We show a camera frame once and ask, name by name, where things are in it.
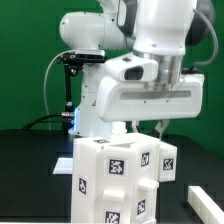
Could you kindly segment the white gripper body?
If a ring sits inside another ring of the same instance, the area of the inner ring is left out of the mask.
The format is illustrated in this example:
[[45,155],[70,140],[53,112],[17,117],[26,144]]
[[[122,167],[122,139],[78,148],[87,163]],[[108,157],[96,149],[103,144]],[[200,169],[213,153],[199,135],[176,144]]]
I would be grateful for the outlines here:
[[196,117],[202,106],[204,76],[182,75],[168,91],[147,83],[121,82],[107,76],[98,89],[96,112],[105,122]]

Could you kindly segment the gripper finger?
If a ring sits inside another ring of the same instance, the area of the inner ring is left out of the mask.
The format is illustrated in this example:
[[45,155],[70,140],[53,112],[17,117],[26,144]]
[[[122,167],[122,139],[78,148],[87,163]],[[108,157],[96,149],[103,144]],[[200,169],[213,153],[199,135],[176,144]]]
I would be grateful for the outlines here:
[[167,127],[169,126],[169,123],[170,123],[169,119],[164,119],[158,122],[158,124],[156,125],[154,129],[154,133],[157,138],[159,139],[162,138],[162,135],[164,131],[167,129]]
[[138,133],[138,125],[139,125],[139,121],[132,121],[131,122],[132,131],[134,133]]

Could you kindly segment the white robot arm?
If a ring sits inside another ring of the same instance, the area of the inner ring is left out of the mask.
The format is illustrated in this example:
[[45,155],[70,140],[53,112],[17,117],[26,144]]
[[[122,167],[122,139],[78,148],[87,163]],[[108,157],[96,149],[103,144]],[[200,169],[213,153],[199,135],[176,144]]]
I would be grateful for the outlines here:
[[182,62],[188,46],[215,33],[212,1],[97,1],[101,12],[70,12],[60,22],[66,69],[83,76],[70,133],[106,136],[118,122],[197,116],[203,64]]

